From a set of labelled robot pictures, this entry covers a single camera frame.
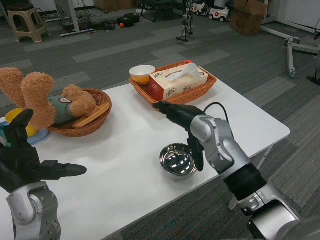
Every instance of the metal bowl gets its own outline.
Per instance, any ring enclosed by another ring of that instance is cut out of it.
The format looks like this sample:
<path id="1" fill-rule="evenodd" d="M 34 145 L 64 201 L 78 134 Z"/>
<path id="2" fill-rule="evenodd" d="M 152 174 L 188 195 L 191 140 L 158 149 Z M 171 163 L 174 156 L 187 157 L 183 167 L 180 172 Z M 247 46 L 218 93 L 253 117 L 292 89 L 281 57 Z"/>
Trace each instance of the metal bowl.
<path id="1" fill-rule="evenodd" d="M 160 153 L 160 165 L 173 180 L 186 180 L 197 171 L 190 148 L 182 143 L 166 146 Z"/>

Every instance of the wicker basket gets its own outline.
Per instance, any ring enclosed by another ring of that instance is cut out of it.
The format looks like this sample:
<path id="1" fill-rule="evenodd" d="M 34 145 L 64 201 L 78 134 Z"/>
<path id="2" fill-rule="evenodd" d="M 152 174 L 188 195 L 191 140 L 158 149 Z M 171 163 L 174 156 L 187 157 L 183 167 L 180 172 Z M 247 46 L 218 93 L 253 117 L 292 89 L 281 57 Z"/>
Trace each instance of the wicker basket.
<path id="1" fill-rule="evenodd" d="M 92 88 L 84 88 L 82 89 L 83 91 L 86 91 L 90 93 L 94 100 L 96 101 L 96 104 L 98 106 L 105 104 L 105 103 L 110 103 L 110 108 L 103 113 L 101 116 L 99 116 L 97 119 L 95 119 L 93 122 L 89 123 L 88 125 L 85 125 L 80 128 L 72 128 L 72 124 L 68 123 L 62 126 L 51 126 L 48 128 L 49 131 L 57 133 L 57 134 L 62 134 L 68 137 L 83 137 L 87 136 L 89 134 L 94 133 L 97 131 L 101 126 L 104 124 L 107 116 L 109 115 L 111 108 L 112 108 L 112 102 L 110 97 L 103 91 L 97 90 L 97 89 L 92 89 Z"/>
<path id="2" fill-rule="evenodd" d="M 186 63 L 185 61 L 176 62 L 174 64 L 170 64 L 167 66 L 157 68 L 155 71 L 159 72 L 159 71 L 163 71 L 166 69 L 172 69 L 172 68 L 178 67 L 180 65 L 183 65 L 185 63 Z M 205 71 L 205 72 L 208 74 L 208 79 L 206 81 L 206 84 L 201 85 L 197 88 L 194 88 L 190 91 L 187 91 L 181 95 L 169 98 L 166 101 L 170 102 L 172 104 L 187 104 L 187 103 L 189 103 L 193 100 L 196 100 L 196 99 L 202 97 L 203 95 L 205 95 L 211 89 L 211 87 L 217 82 L 217 78 L 215 76 L 213 76 L 211 73 L 209 73 L 207 71 Z M 130 78 L 130 83 L 134 86 L 134 88 L 137 90 L 137 92 L 141 96 L 143 96 L 150 104 L 155 104 L 158 102 L 149 94 L 149 84 L 141 85 L 141 84 L 138 84 L 135 81 L 133 81 L 131 78 Z"/>

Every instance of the teddy bear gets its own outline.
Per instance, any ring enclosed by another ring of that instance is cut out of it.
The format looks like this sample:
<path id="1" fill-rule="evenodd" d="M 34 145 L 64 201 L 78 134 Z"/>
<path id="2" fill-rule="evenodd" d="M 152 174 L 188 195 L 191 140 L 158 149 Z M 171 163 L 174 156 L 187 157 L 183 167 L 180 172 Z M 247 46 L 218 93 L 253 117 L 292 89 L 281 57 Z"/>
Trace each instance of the teddy bear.
<path id="1" fill-rule="evenodd" d="M 89 117 L 99 110 L 93 96 L 78 86 L 69 85 L 60 96 L 49 96 L 53 87 L 54 79 L 45 73 L 24 77 L 17 68 L 0 68 L 0 89 L 19 108 L 33 110 L 30 124 L 37 129 Z"/>

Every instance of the beige stool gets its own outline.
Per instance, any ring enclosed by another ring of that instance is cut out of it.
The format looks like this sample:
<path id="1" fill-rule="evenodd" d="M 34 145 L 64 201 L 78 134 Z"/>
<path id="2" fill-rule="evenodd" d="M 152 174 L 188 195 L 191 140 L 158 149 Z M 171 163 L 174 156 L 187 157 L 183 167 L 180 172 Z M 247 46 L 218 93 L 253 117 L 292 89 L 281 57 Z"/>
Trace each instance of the beige stool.
<path id="1" fill-rule="evenodd" d="M 17 28 L 14 16 L 20 17 L 22 26 Z M 33 16 L 39 24 L 34 23 Z M 15 41 L 18 43 L 20 42 L 20 37 L 30 37 L 35 44 L 38 44 L 42 42 L 42 34 L 45 33 L 49 36 L 48 29 L 44 21 L 32 4 L 18 3 L 9 6 L 8 17 L 15 35 Z"/>

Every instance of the toy car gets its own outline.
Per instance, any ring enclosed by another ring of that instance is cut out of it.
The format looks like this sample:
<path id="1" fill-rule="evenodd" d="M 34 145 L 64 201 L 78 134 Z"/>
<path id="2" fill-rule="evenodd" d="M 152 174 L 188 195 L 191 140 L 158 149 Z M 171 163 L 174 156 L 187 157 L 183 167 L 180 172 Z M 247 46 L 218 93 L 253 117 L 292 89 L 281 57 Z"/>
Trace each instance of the toy car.
<path id="1" fill-rule="evenodd" d="M 209 13 L 209 19 L 219 19 L 220 22 L 225 22 L 230 20 L 230 9 L 228 7 L 219 7 L 219 6 L 214 6 L 211 8 L 210 13 Z"/>
<path id="2" fill-rule="evenodd" d="M 208 6 L 202 2 L 201 0 L 193 1 L 192 12 L 194 12 L 197 16 L 207 16 L 208 15 Z"/>

